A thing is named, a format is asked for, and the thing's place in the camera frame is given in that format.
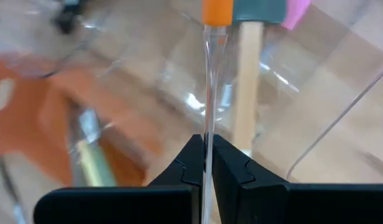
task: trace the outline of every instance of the wooden floor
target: wooden floor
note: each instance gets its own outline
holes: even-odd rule
[[[148,0],[120,1],[123,3],[114,8],[90,50],[76,61],[90,63],[99,76],[111,61],[123,58],[118,69],[97,81],[159,130],[165,151],[150,158],[148,183],[168,166],[193,133],[203,132],[205,60],[199,0],[156,0],[154,7],[144,7],[144,1]],[[383,72],[383,0],[312,3],[295,30],[270,28],[266,32],[262,97],[257,102],[261,120],[252,157],[284,178],[289,174],[291,181],[383,182],[383,77],[327,130]],[[90,15],[100,13],[94,10]],[[2,17],[0,25],[8,22]],[[0,52],[35,47],[35,40],[25,41],[35,37],[35,32],[19,35],[30,26],[0,26]],[[63,49],[57,49],[59,44],[46,51],[40,46],[37,52],[47,57],[58,55],[70,49],[74,40],[60,40],[68,43]],[[234,54],[235,49],[227,50]],[[226,106],[231,102],[226,94],[236,83],[233,60],[228,60],[230,72],[223,75],[223,88],[218,93],[223,111],[218,112],[217,125],[227,138],[233,114],[231,106]],[[311,151],[295,164],[309,148]],[[30,205],[39,195],[58,187],[43,174],[35,174],[36,170],[16,168],[21,163],[27,161],[13,165],[18,174],[36,177],[37,187],[24,187],[23,191],[33,195],[25,198]],[[12,216],[10,201],[0,196],[0,223],[14,223]],[[217,213],[213,222],[219,223]]]

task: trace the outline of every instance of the orange cap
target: orange cap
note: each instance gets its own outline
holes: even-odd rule
[[[231,25],[233,0],[203,0],[203,22],[210,26]]]

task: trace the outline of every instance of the blurred background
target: blurred background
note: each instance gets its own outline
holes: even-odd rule
[[[293,30],[265,26],[257,66],[249,156],[291,182],[383,183],[383,0],[313,0]],[[203,134],[205,88],[200,0],[0,0],[0,223],[59,187],[147,185]]]

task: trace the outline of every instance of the wooden stick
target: wooden stick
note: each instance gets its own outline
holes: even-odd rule
[[[240,27],[238,88],[232,142],[238,149],[251,149],[255,135],[263,29],[264,24],[261,22],[243,22]]]

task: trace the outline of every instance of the clear plastic tube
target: clear plastic tube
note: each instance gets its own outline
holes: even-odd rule
[[[211,179],[212,179],[212,148],[216,121],[216,88],[218,75],[223,62],[223,52],[228,35],[226,27],[204,27],[205,61],[206,61],[206,111],[204,147],[206,151],[206,167],[203,185],[202,223],[210,222],[211,211]]]

